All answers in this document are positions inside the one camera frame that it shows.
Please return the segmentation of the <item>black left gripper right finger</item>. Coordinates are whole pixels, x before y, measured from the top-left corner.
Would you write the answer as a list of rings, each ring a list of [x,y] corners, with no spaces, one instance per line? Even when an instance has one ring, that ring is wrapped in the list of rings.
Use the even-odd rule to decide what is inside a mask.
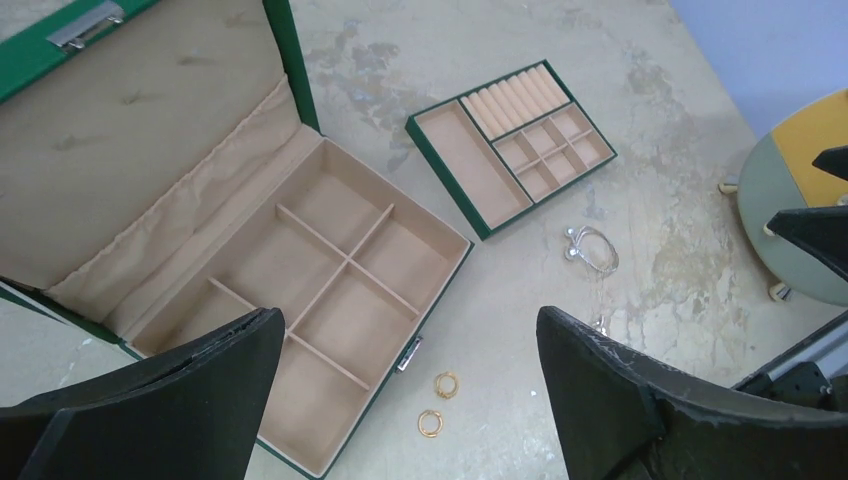
[[[572,479],[843,479],[847,378],[791,349],[735,387],[697,378],[554,306],[536,321]]]

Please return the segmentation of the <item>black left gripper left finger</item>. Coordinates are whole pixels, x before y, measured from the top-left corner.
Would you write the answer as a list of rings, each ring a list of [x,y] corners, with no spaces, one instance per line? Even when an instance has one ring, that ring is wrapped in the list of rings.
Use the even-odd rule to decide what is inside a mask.
[[[241,479],[285,334],[258,308],[164,353],[1,411],[5,479]]]

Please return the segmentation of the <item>green jewelry box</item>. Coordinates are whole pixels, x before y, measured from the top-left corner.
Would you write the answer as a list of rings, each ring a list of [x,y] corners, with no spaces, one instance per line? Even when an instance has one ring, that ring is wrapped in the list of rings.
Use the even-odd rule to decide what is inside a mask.
[[[1,275],[144,356],[285,319],[259,444],[323,479],[472,243],[319,129],[286,1],[75,1],[1,44]]]

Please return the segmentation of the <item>green jewelry tray insert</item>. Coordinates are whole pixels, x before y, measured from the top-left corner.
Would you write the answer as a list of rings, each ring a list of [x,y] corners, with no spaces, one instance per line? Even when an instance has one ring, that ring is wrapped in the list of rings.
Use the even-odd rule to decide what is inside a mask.
[[[618,155],[546,60],[413,113],[405,130],[482,240]]]

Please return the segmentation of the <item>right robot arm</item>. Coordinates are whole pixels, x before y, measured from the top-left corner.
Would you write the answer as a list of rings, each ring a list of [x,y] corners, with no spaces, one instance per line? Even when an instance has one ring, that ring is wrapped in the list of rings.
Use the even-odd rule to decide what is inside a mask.
[[[697,378],[546,306],[540,364],[572,479],[843,479],[847,318],[734,387]]]

